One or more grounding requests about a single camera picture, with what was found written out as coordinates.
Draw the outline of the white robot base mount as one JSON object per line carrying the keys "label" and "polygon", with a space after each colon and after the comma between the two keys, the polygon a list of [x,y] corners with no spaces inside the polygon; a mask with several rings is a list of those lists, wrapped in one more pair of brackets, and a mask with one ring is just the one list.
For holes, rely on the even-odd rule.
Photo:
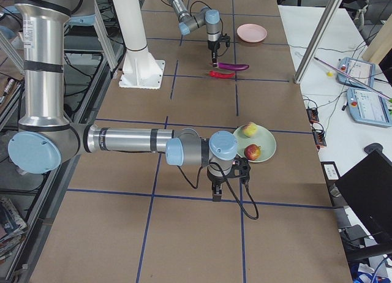
{"label": "white robot base mount", "polygon": [[159,89],[165,61],[149,52],[139,0],[113,0],[126,55],[119,86],[122,88]]}

